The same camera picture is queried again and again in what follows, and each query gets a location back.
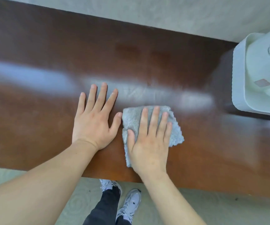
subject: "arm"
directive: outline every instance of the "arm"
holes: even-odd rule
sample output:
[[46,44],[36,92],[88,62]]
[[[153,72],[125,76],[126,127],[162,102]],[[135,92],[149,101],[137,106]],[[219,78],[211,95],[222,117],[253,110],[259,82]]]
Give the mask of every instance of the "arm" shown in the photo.
[[148,189],[165,224],[205,225],[166,173],[172,124],[167,123],[168,113],[165,112],[157,128],[158,117],[159,107],[155,107],[148,128],[148,110],[143,109],[136,143],[134,132],[128,130],[132,167]]
[[69,148],[0,185],[0,224],[55,224],[92,157],[114,139],[121,123],[122,113],[117,113],[108,126],[117,89],[105,105],[107,84],[95,102],[96,91],[92,85],[86,108],[86,95],[80,95]]

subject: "black pants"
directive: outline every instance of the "black pants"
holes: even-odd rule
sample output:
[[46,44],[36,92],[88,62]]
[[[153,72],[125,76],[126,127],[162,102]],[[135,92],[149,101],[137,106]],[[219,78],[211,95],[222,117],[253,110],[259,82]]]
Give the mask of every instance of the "black pants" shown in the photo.
[[117,186],[104,191],[102,198],[87,216],[83,225],[130,225],[131,223],[124,220],[122,216],[115,221],[119,198],[120,193]]

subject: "hand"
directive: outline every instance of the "hand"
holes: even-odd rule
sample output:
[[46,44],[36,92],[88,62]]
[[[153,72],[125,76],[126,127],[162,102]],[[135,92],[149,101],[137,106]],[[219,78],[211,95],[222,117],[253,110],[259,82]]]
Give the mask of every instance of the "hand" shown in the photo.
[[159,111],[159,106],[154,108],[148,128],[148,109],[142,110],[136,143],[134,132],[128,130],[129,158],[134,171],[143,181],[145,178],[166,173],[172,123],[167,123],[168,113],[164,112],[157,128]]
[[106,103],[107,84],[102,83],[102,88],[95,102],[96,91],[97,86],[95,84],[91,85],[86,108],[86,94],[82,92],[80,95],[72,132],[72,142],[74,143],[77,140],[86,141],[98,151],[106,147],[116,136],[122,113],[118,112],[115,115],[111,128],[109,128],[109,113],[117,98],[118,90],[114,89]]

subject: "cleaning rag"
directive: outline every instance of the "cleaning rag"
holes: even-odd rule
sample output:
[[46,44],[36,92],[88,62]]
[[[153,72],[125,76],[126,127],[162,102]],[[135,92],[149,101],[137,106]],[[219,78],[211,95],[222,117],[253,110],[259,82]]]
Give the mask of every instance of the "cleaning rag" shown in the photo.
[[[122,112],[122,122],[123,122],[122,139],[123,139],[123,144],[124,144],[127,167],[131,167],[131,162],[129,160],[129,154],[128,154],[128,147],[126,144],[126,140],[128,137],[127,130],[131,129],[134,131],[135,142],[136,142],[137,136],[138,136],[140,119],[141,119],[141,112],[142,112],[142,109],[145,107],[148,108],[148,124],[149,124],[151,116],[152,116],[152,112],[155,106],[130,107],[130,108],[125,108]],[[169,147],[172,147],[177,144],[181,144],[184,141],[184,137],[182,136],[181,128],[178,125],[178,122],[176,118],[174,117],[173,112],[171,111],[169,106],[160,106],[158,125],[161,121],[163,112],[167,112],[169,114],[167,121],[172,123],[172,133],[170,136]]]

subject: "foot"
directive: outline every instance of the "foot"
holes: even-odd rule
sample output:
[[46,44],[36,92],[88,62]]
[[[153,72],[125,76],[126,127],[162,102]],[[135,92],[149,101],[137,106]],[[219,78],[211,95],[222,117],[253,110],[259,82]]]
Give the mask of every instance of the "foot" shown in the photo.
[[132,189],[124,200],[124,205],[118,210],[116,219],[119,216],[123,216],[124,220],[128,220],[132,223],[133,216],[141,201],[141,191],[139,189]]
[[106,191],[106,190],[111,190],[113,189],[114,186],[117,186],[120,192],[120,195],[122,195],[122,189],[121,186],[118,184],[117,181],[111,181],[111,180],[107,180],[107,179],[100,179],[99,180],[100,183],[102,184],[102,191]]

